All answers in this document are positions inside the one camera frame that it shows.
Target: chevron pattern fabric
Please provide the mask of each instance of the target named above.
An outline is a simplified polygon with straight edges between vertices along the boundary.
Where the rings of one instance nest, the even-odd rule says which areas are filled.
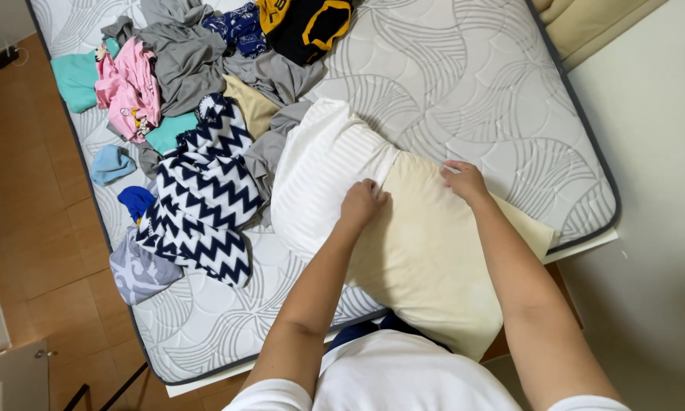
[[[234,231],[262,201],[242,154],[252,140],[230,97],[208,94],[198,126],[157,167],[157,199],[145,211],[137,244],[178,266],[243,287],[250,275],[246,244]]]

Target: white t-shirt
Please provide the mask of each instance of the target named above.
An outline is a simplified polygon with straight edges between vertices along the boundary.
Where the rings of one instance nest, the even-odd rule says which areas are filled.
[[[243,390],[226,411],[521,411],[507,389],[474,360],[420,336],[376,331],[322,357],[315,401],[299,384],[266,379]],[[548,411],[629,411],[604,397],[578,396]]]

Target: person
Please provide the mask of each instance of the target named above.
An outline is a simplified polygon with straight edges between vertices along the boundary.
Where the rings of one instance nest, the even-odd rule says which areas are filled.
[[[532,409],[628,411],[556,283],[502,214],[482,174],[465,162],[445,165],[444,184],[466,201],[477,221],[507,343]],[[521,409],[483,366],[411,328],[382,326],[324,353],[356,240],[388,199],[388,193],[377,192],[371,180],[347,192],[338,222],[292,287],[227,411]]]

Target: yellow and black shirt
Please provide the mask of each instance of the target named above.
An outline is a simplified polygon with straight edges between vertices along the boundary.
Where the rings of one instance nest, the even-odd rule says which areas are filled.
[[[350,0],[257,0],[266,42],[299,66],[319,60],[347,32]]]

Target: mattress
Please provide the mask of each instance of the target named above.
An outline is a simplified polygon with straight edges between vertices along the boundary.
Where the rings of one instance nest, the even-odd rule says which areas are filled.
[[[211,0],[218,8],[222,0]],[[27,0],[46,53],[85,53],[99,29],[126,14],[145,26],[139,2]],[[464,159],[490,191],[556,228],[564,249],[618,218],[615,185],[553,49],[525,0],[364,0],[325,57],[327,73],[305,98],[344,99],[379,134],[438,162]],[[137,150],[106,130],[105,110],[71,119],[85,164],[104,145]],[[116,197],[146,186],[138,170],[92,192],[113,249],[132,224]],[[273,228],[244,231],[253,274],[238,290],[198,271],[130,307],[150,368],[167,385],[202,379],[256,357],[304,267]],[[346,287],[333,328],[385,308]]]

